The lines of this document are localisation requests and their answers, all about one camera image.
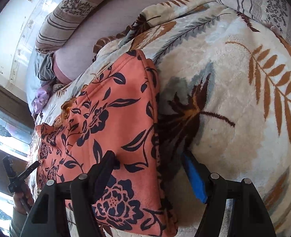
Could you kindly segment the grey sleeve forearm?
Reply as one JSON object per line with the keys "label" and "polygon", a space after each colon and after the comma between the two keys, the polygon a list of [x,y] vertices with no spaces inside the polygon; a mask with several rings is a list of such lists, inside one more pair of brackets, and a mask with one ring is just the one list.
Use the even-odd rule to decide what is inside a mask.
{"label": "grey sleeve forearm", "polygon": [[13,209],[12,219],[9,227],[10,237],[20,237],[26,219],[26,214],[21,214],[17,210]]}

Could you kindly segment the person's left hand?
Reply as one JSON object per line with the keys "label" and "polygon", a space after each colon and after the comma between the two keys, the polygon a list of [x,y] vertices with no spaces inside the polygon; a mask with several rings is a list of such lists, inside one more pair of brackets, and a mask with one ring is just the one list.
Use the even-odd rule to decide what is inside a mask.
{"label": "person's left hand", "polygon": [[13,194],[13,208],[20,214],[27,215],[34,204],[30,188],[24,183],[21,190]]}

